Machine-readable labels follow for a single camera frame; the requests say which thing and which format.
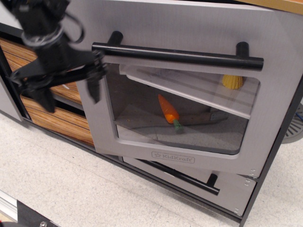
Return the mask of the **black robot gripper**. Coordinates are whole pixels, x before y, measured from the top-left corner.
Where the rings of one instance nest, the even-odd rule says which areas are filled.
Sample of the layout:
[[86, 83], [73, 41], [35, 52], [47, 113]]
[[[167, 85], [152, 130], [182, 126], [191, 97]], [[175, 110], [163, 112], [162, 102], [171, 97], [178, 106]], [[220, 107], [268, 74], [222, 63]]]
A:
[[100, 101], [99, 81], [105, 75], [103, 53], [80, 51], [68, 44], [56, 43], [34, 48], [37, 59], [14, 71], [9, 79], [27, 91], [47, 112], [55, 112], [51, 87], [86, 80], [94, 103]]

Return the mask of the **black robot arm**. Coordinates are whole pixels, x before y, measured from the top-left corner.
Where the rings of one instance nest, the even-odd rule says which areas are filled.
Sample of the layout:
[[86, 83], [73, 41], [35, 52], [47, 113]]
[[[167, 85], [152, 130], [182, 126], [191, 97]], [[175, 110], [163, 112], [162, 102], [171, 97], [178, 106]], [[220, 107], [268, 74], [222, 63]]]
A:
[[74, 49], [71, 43], [81, 43], [84, 31], [75, 41], [61, 26], [67, 16], [80, 28], [82, 23], [66, 12], [68, 0], [3, 0], [2, 5], [19, 21], [23, 43], [37, 58], [14, 71], [9, 79], [18, 84], [20, 91], [29, 95], [46, 111], [55, 112], [51, 87], [86, 80], [94, 103], [100, 101], [99, 82], [106, 74], [103, 54]]

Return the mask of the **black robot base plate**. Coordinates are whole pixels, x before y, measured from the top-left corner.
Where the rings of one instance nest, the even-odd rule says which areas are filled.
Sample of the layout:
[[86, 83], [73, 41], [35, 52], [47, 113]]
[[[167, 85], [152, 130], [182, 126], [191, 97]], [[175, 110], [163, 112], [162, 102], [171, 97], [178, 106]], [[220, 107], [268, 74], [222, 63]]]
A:
[[58, 227], [56, 223], [16, 200], [0, 202], [0, 212], [13, 221], [1, 221], [1, 227]]

